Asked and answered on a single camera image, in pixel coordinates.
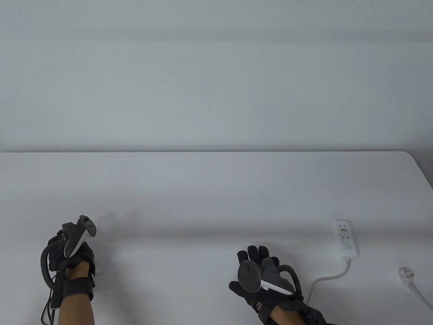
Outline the person's right hand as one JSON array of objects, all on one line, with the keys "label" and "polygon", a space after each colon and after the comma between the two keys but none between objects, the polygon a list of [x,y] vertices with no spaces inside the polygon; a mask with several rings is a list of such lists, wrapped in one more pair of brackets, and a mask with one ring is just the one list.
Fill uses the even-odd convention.
[{"label": "person's right hand", "polygon": [[299,278],[294,268],[280,264],[266,246],[248,246],[238,251],[237,280],[229,289],[246,300],[257,313],[271,312],[280,304],[303,302]]}]

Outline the person's left hand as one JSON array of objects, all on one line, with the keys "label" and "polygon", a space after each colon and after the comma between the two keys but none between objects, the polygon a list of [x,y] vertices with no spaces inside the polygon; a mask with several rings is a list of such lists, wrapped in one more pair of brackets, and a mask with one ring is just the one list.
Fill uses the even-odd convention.
[{"label": "person's left hand", "polygon": [[76,246],[76,239],[80,240],[76,230],[83,230],[81,226],[65,223],[62,230],[48,241],[54,248],[48,251],[48,269],[51,272],[63,270],[68,281],[88,278],[95,274],[94,254],[88,243],[82,242]]}]

